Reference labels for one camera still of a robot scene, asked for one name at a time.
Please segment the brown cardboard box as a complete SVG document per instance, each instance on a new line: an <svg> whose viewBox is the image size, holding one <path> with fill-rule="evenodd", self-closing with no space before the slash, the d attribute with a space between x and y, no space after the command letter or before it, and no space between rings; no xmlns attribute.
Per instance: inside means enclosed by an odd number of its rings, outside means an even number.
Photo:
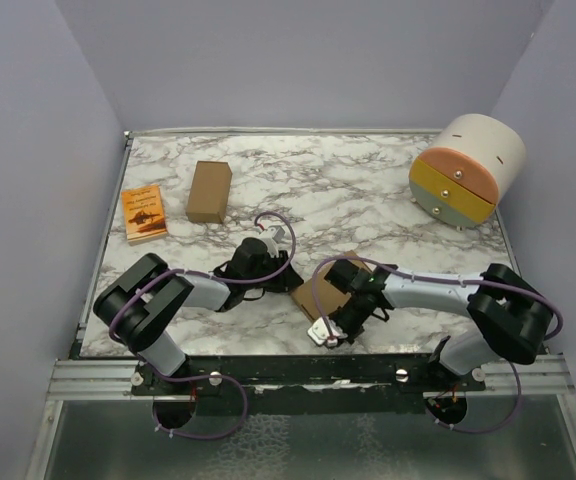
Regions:
<svg viewBox="0 0 576 480"><path fill-rule="evenodd" d="M320 317L320 312L317 309L313 297L312 285L315 285L317 299L326 315L329 315L337 308L344 306L350 298L349 294L342 293L325 280L325 276L333 265L333 261L327 263L316 275L305 281L290 294L293 302L310 323L314 323Z"/></svg>

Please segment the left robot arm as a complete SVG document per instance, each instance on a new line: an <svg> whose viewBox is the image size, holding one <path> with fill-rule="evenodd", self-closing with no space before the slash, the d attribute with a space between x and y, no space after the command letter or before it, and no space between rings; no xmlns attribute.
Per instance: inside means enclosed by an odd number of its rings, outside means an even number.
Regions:
<svg viewBox="0 0 576 480"><path fill-rule="evenodd" d="M188 356L167 333L181 308L225 312L250 290L287 294L303 283L287 251L273 253L268 240L248 237L208 276L174 273L161 257L148 253L98 295L93 312L112 339L155 369L157 386L174 395L189 380Z"/></svg>

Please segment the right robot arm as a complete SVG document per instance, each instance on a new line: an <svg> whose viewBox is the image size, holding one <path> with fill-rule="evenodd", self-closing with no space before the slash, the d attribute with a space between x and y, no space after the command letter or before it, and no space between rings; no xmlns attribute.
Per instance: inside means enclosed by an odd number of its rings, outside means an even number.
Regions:
<svg viewBox="0 0 576 480"><path fill-rule="evenodd" d="M451 390L473 369L498 359L532 364L542 343L562 327L556 307L499 263L482 273L430 274L381 263L368 271L351 257L338 257L324 279L349 297L332 313L322 313L308 330L313 342L328 348L353 342L378 311L383 321L405 308L470 319L472 327L442 338L428 360L427 378L440 391Z"/></svg>

